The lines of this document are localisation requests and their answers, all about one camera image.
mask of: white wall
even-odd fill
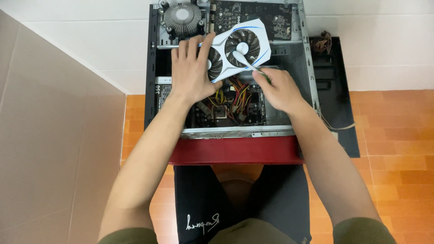
[[[144,94],[151,0],[0,0],[0,9],[127,94]],[[434,89],[433,0],[305,0],[341,37],[350,90]]]

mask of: graphics card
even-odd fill
[[[233,57],[234,50],[254,67],[270,59],[270,44],[261,20],[236,24],[214,38],[208,55],[208,77],[212,83],[249,69]]]

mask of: orange tiled floor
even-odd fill
[[[434,91],[351,92],[362,157],[353,162],[398,244],[434,243]],[[145,96],[128,96],[122,162],[143,131]],[[238,165],[257,177],[257,165]],[[174,173],[168,166],[151,203],[160,244],[178,242]],[[331,244],[332,225],[309,180],[313,244]]]

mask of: hand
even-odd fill
[[[261,68],[260,70],[271,80],[271,85],[257,71],[253,71],[253,78],[260,85],[268,102],[275,109],[292,114],[299,107],[299,104],[306,103],[294,79],[286,70],[270,68]]]
[[[179,48],[172,49],[172,91],[170,96],[192,106],[195,102],[213,95],[223,84],[211,83],[207,73],[207,60],[215,33],[207,37],[195,36],[180,41]],[[197,46],[202,42],[197,55]]]

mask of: person's right hand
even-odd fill
[[[262,88],[268,102],[277,110],[292,114],[305,100],[300,94],[294,79],[286,70],[261,68],[264,74],[271,80],[271,85],[267,79],[259,72],[253,71],[253,78]]]

